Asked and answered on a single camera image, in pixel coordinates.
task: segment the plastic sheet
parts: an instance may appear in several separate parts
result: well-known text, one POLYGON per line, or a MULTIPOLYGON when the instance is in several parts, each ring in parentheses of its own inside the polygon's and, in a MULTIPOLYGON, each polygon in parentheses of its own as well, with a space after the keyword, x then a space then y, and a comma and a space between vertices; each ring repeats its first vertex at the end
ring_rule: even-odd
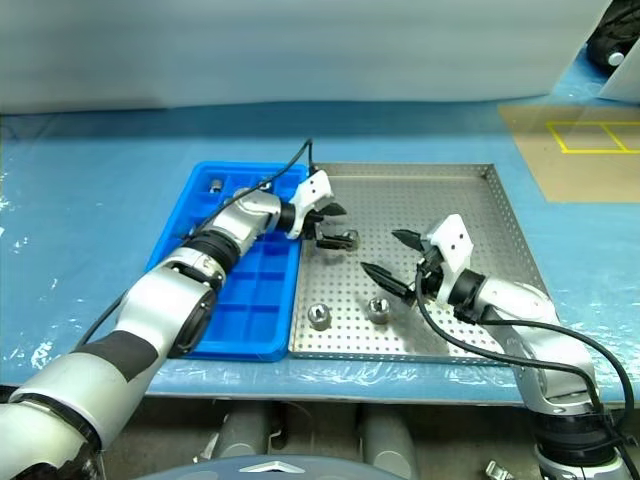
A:
MULTIPOLYGON (((67 352, 136 280, 196 163, 282 162, 313 135, 323 162, 493 162, 561 320, 610 347, 640 388, 639 206, 546 203, 494 104, 5 117, 2 134, 1 383, 21 383, 67 352)), ((596 366, 604 398, 621 400, 613 372, 597 357, 596 366)), ((292 358, 171 360, 151 393, 519 402, 501 367, 292 358)))

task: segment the cardboard sheet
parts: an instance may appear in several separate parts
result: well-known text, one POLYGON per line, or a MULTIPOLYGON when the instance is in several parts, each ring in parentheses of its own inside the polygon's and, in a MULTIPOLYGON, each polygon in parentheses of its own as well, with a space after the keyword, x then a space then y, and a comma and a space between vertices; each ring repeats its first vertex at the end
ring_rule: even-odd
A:
POLYGON ((499 110, 548 201, 640 203, 640 108, 499 110))

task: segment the white wall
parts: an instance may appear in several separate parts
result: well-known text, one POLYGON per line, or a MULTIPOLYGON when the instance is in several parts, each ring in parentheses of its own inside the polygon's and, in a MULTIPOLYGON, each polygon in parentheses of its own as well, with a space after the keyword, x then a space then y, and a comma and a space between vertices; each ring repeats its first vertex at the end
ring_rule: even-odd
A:
POLYGON ((0 0, 0 111, 551 90, 609 0, 0 0))

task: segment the metal nut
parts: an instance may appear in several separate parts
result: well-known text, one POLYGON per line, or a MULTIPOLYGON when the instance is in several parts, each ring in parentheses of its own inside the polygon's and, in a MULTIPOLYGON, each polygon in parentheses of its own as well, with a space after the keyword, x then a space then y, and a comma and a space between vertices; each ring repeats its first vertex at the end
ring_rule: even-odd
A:
POLYGON ((209 193, 219 193, 222 191, 222 180, 219 178, 214 178, 211 180, 211 185, 209 185, 209 193))
POLYGON ((374 297, 367 304, 369 320, 378 325, 388 323, 391 318, 391 307, 386 298, 374 297))
POLYGON ((322 331, 331 326, 331 312, 324 303, 311 305, 307 312, 307 318, 315 330, 322 331))
POLYGON ((357 230, 347 230, 344 232, 345 237, 351 240, 351 246, 347 249, 348 252, 354 252, 360 247, 360 234, 357 230))

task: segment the blue plastic tray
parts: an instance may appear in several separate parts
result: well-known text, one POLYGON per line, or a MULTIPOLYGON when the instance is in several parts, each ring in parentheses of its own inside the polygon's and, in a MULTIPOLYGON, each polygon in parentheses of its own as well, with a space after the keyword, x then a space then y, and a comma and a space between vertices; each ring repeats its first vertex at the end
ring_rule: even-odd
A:
MULTIPOLYGON (((200 224, 238 188, 253 186, 281 167, 268 163, 198 164, 146 270, 171 253, 194 225, 200 224), (213 179, 222 180, 221 192, 209 193, 213 179)), ((306 177, 307 168, 294 165, 274 182, 273 192, 289 200, 306 177)), ((231 272, 202 340, 188 356, 262 362, 281 359, 287 353, 299 258, 299 240, 288 240, 280 232, 259 238, 231 272)))

